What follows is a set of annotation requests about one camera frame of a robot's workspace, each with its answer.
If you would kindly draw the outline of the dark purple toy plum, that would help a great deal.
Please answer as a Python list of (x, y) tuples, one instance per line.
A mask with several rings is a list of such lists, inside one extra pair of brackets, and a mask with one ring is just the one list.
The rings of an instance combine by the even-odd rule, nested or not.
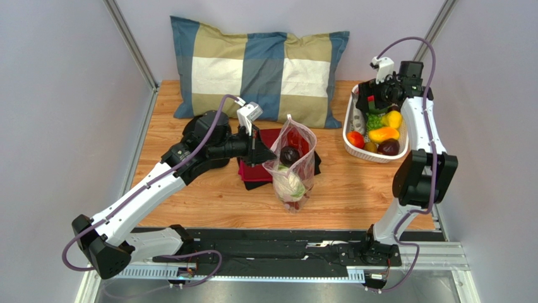
[(291, 167), (301, 158), (297, 148), (293, 146), (285, 146), (280, 151), (279, 161), (285, 167)]

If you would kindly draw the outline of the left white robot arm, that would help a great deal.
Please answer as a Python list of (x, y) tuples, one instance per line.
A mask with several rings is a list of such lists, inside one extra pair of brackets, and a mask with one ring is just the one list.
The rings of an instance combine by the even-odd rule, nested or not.
[(75, 242), (103, 280), (130, 263), (177, 254), (192, 238), (180, 225), (135, 232), (138, 223), (161, 202), (184, 189), (209, 170), (238, 158), (246, 165), (276, 159), (260, 138), (254, 121), (261, 109), (247, 105), (237, 110), (239, 127), (232, 133), (229, 118), (210, 110), (190, 120), (180, 142), (172, 145), (150, 173), (118, 201), (100, 213), (77, 216), (71, 223)]

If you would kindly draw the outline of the clear zip top bag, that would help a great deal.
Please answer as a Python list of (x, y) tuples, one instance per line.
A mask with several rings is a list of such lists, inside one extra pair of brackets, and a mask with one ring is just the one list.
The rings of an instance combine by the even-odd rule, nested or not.
[(263, 164), (276, 198), (289, 213), (299, 213), (311, 196), (317, 142), (313, 131), (289, 114), (270, 148), (276, 159)]

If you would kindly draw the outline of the toy cauliflower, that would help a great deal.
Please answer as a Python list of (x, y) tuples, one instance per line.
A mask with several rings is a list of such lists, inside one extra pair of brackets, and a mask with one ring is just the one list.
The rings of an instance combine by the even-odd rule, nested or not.
[(301, 178), (284, 165), (279, 165), (273, 174), (273, 188), (283, 202), (299, 201), (307, 192)]

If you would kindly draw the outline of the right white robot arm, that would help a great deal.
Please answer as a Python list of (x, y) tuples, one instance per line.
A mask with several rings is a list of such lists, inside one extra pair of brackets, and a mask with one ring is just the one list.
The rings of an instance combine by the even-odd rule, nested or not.
[(383, 217), (373, 224), (359, 255), (371, 265), (389, 264), (400, 247), (403, 230), (418, 215), (431, 212), (447, 192), (458, 167), (456, 156), (447, 154), (434, 121), (433, 94), (422, 84), (424, 65), (403, 61), (398, 71), (388, 57), (370, 63), (376, 77), (357, 88), (356, 108), (367, 114), (388, 115), (398, 109), (407, 128), (410, 152), (397, 170), (392, 184), (394, 200)]

